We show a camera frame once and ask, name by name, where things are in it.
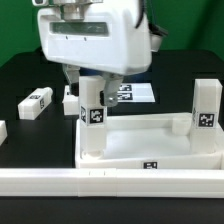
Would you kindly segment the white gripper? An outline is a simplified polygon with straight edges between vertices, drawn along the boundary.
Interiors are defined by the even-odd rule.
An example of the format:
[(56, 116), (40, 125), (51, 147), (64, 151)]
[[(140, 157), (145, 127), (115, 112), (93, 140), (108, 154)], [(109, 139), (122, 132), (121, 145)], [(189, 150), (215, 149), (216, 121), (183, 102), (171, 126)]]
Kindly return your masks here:
[(114, 107), (122, 75), (149, 68), (150, 32), (141, 0), (41, 0), (38, 5), (43, 53), (63, 64), (72, 95), (79, 95), (79, 67), (105, 71), (100, 103)]

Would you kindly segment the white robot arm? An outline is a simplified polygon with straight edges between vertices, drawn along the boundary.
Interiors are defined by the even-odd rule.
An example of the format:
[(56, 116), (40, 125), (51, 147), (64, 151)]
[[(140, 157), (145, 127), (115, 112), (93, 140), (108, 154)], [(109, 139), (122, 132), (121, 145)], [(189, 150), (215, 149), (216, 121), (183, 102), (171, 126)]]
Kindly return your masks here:
[(147, 18), (144, 0), (32, 0), (47, 60), (60, 63), (71, 86), (80, 67), (105, 80), (101, 104), (118, 103), (127, 75), (147, 71), (168, 32)]

